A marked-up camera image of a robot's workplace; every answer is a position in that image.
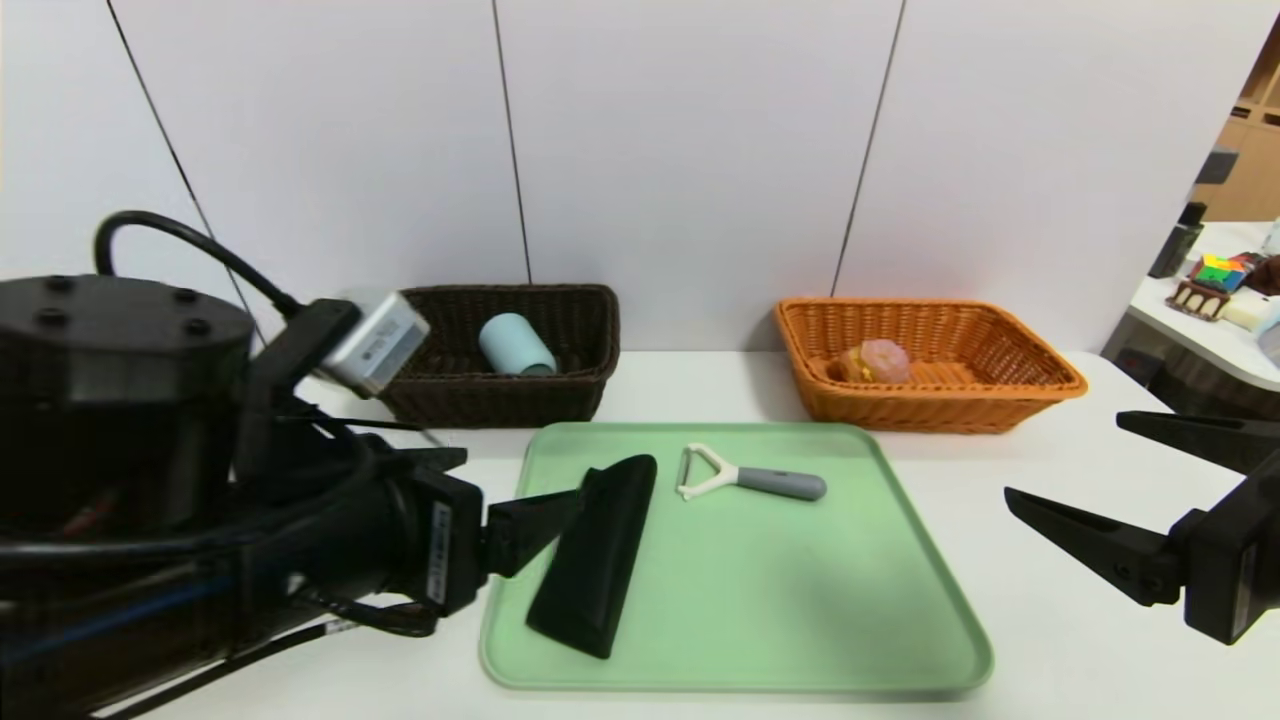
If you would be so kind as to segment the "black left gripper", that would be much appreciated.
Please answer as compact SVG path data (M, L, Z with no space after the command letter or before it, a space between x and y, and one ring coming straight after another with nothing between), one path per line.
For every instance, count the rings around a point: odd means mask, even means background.
M463 448L398 448L378 456L372 483L323 514L303 566L303 601L337 618L447 618L488 575L511 579L572 525L577 489L486 509L451 475Z

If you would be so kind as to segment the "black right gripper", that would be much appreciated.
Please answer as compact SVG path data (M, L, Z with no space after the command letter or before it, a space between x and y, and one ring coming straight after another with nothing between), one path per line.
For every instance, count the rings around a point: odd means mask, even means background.
M1277 607L1279 423L1124 411L1116 427L1226 468L1243 482L1166 534L1007 487L1007 510L1143 607L1185 601L1192 629L1235 644Z

